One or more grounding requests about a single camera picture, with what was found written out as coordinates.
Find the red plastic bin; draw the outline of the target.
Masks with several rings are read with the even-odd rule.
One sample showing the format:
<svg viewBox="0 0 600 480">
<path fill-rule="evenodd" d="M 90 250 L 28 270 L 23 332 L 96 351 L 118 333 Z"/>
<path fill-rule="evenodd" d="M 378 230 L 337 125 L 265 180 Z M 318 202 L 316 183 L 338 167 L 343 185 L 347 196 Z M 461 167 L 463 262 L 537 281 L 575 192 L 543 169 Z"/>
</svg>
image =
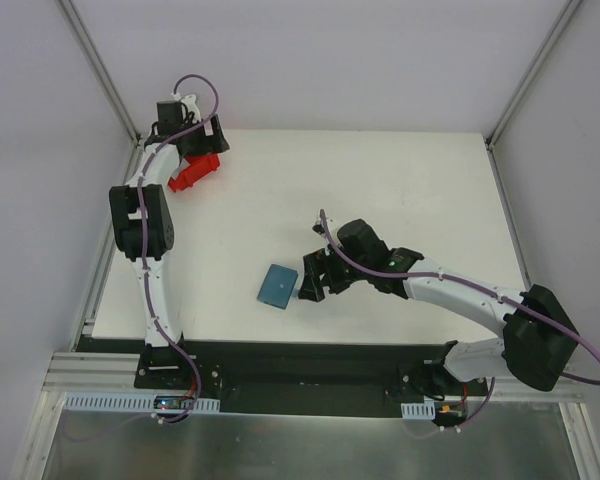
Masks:
<svg viewBox="0 0 600 480">
<path fill-rule="evenodd" d="M 219 156 L 215 153 L 202 156 L 187 156 L 168 181 L 172 192 L 177 193 L 192 187 L 197 181 L 215 172 L 220 167 Z"/>
</svg>

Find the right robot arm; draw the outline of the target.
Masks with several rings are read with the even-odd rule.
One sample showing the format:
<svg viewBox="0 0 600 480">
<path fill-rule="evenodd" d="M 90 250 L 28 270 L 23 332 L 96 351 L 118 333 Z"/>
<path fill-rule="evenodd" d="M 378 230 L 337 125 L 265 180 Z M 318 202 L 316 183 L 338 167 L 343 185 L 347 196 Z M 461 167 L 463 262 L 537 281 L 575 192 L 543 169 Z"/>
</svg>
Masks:
<svg viewBox="0 0 600 480">
<path fill-rule="evenodd" d="M 298 296 L 321 302 L 365 281 L 377 291 L 431 304 L 466 318 L 492 333 L 482 341 L 447 342 L 423 369 L 435 394 L 453 394 L 480 377 L 511 374 L 524 385 L 551 391 L 576 350 L 577 330 L 546 287 L 527 291 L 497 287 L 445 270 L 422 253 L 390 248 L 364 220 L 315 233 L 327 244 L 303 257 Z"/>
</svg>

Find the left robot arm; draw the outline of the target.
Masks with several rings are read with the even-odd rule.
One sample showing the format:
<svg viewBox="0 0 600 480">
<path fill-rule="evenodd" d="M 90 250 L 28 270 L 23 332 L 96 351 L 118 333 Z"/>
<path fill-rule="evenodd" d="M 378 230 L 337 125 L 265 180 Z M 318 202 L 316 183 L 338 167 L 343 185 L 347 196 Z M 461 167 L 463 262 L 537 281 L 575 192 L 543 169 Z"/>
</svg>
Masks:
<svg viewBox="0 0 600 480">
<path fill-rule="evenodd" d="M 184 352 L 170 286 L 175 227 L 165 189 L 215 171 L 229 145 L 217 114 L 203 117 L 194 94 L 174 94 L 157 104 L 157 114 L 136 170 L 124 184 L 110 188 L 109 206 L 115 245 L 139 285 L 144 323 L 139 376 L 156 374 L 168 388 L 179 389 L 195 368 Z"/>
</svg>

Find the blue leather card holder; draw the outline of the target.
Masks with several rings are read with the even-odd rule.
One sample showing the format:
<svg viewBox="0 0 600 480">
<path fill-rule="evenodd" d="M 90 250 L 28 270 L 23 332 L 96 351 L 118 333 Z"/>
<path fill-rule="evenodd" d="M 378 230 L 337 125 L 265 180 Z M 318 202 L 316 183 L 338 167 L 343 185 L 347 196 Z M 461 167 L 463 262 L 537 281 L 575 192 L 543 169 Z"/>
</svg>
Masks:
<svg viewBox="0 0 600 480">
<path fill-rule="evenodd" d="M 298 272 L 294 269 L 271 264 L 256 299 L 265 305 L 286 309 L 292 297 Z"/>
</svg>

